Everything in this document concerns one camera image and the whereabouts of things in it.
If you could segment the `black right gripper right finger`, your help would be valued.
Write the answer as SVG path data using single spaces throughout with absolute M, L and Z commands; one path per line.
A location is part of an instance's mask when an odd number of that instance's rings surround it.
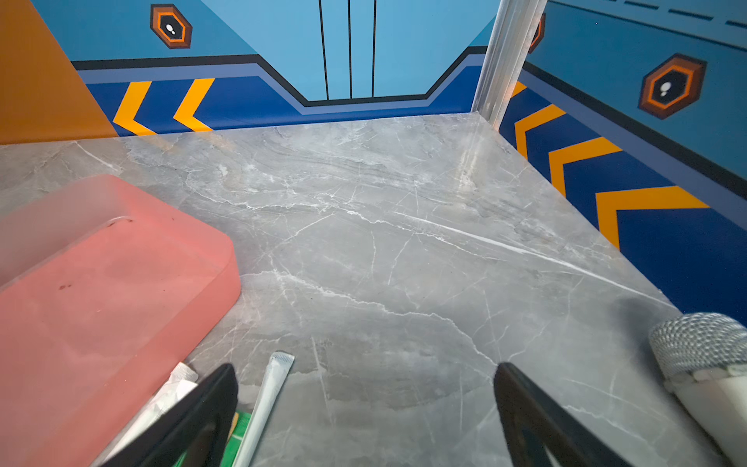
M 629 465 L 516 365 L 498 365 L 493 390 L 513 465 Z

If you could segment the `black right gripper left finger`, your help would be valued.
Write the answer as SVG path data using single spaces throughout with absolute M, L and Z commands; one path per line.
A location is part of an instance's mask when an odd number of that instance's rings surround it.
M 237 408 L 235 367 L 213 371 L 106 466 L 219 466 Z

